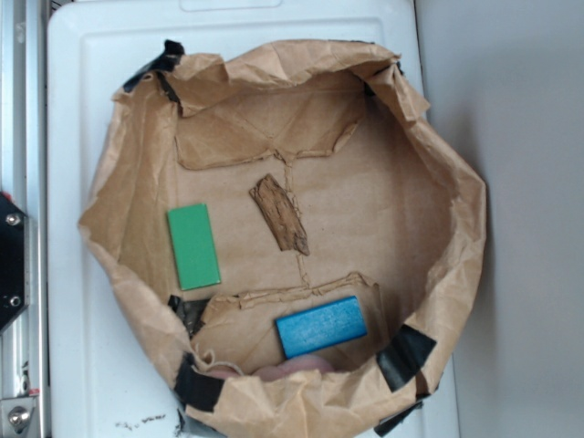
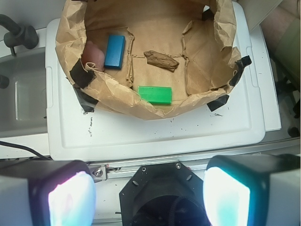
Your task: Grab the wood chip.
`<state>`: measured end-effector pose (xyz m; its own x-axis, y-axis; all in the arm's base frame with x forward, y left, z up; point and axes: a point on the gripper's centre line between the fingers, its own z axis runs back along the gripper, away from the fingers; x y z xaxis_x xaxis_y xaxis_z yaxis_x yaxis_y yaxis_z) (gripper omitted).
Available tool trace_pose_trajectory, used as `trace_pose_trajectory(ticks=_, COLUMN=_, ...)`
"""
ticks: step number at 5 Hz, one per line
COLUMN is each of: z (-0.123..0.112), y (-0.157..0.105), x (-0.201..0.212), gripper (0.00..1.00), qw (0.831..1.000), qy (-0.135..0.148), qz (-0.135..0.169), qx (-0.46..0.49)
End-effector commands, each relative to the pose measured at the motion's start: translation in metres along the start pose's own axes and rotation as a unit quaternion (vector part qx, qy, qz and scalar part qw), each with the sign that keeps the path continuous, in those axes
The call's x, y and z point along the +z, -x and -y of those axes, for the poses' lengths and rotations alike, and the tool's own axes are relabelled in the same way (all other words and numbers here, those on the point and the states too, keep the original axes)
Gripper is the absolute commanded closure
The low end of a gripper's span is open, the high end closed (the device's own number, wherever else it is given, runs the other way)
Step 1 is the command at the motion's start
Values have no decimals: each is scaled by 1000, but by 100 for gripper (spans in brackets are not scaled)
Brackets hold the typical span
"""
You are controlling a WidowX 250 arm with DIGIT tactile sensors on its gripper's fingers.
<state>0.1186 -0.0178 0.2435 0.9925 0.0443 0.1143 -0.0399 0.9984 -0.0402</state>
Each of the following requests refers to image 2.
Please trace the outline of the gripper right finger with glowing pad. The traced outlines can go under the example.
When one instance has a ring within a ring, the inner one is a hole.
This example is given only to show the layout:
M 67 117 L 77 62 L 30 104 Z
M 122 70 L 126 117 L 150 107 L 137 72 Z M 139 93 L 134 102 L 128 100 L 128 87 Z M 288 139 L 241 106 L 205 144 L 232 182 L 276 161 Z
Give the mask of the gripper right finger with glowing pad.
M 206 167 L 203 199 L 213 226 L 299 226 L 301 158 L 216 155 Z

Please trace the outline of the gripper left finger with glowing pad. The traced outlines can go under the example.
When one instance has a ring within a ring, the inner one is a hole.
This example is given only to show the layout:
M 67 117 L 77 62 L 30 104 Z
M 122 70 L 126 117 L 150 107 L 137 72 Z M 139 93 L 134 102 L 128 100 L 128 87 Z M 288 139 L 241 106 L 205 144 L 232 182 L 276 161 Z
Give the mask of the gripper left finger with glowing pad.
M 96 190 L 83 161 L 0 163 L 2 226 L 90 226 Z

